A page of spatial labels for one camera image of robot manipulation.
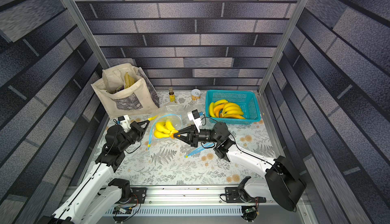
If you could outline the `banana bunch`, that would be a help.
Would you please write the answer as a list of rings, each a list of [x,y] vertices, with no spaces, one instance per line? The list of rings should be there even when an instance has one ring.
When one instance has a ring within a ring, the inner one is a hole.
[[[171,121],[161,121],[155,124],[153,135],[157,139],[174,138],[174,134],[177,132]]]
[[[238,104],[229,102],[223,107],[222,115],[226,115],[230,111],[234,111],[233,114],[237,114],[237,112],[241,113],[242,109]]]

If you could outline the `clear zip-top bag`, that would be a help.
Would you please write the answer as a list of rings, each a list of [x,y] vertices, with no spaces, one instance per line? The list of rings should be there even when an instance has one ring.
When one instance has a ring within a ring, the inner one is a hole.
[[[153,117],[149,118],[149,139],[147,148],[150,149],[157,143],[173,140],[174,133],[183,128],[183,117],[186,105],[169,102],[159,108]]]
[[[196,148],[195,150],[193,150],[192,152],[190,152],[189,154],[187,154],[185,156],[185,158],[188,158],[192,155],[195,155],[197,153],[200,153],[201,151],[203,150],[206,150],[206,149],[212,149],[215,147],[215,143],[212,143],[212,142],[209,142],[209,143],[201,143],[201,146]]]

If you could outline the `yellow banana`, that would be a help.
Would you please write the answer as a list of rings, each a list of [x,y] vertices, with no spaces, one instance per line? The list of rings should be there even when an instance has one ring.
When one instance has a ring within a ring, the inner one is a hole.
[[[216,117],[215,113],[214,113],[214,102],[211,102],[209,104],[209,115],[210,115],[210,117]]]
[[[214,103],[214,107],[217,107],[217,106],[219,106],[219,105],[221,105],[221,104],[225,104],[225,103],[228,103],[228,101],[225,100],[225,99],[218,100],[218,101],[216,101],[216,102]]]

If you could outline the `single orange banana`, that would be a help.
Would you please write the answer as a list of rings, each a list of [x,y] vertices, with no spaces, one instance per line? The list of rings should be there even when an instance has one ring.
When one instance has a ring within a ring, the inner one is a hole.
[[[217,105],[216,107],[214,107],[213,112],[214,112],[215,117],[219,117],[220,111],[223,110],[223,107],[224,107],[224,106],[225,106],[225,104],[222,103],[222,104]]]

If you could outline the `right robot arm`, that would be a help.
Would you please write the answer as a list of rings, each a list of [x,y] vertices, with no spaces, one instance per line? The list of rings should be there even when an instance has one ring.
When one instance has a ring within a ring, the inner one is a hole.
[[[266,183],[252,177],[241,181],[238,189],[244,202],[255,197],[270,198],[282,208],[294,211],[307,184],[292,162],[284,156],[276,159],[266,158],[241,149],[230,136],[227,125],[222,122],[216,123],[211,130],[198,129],[197,126],[191,125],[173,134],[174,138],[190,146],[212,142],[215,144],[212,149],[218,158],[244,166],[263,177]]]

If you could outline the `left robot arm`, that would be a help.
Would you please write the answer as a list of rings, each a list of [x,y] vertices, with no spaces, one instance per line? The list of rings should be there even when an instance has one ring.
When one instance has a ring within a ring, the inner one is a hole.
[[[106,211],[119,200],[133,195],[128,180],[106,181],[117,171],[127,148],[141,142],[150,121],[128,123],[122,120],[107,130],[101,153],[86,179],[51,216],[43,216],[40,224],[96,224]]]

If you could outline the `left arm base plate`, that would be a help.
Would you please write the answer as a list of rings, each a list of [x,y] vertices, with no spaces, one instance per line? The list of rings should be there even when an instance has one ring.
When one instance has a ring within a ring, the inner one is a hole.
[[[146,187],[132,187],[132,195],[129,204],[144,204],[146,195],[147,195],[147,188]]]

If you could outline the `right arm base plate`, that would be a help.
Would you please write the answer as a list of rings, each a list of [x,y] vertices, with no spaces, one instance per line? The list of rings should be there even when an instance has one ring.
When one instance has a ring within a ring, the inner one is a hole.
[[[223,202],[227,203],[266,203],[266,198],[263,197],[250,197],[239,190],[238,187],[225,187],[224,193],[220,194],[220,198]]]

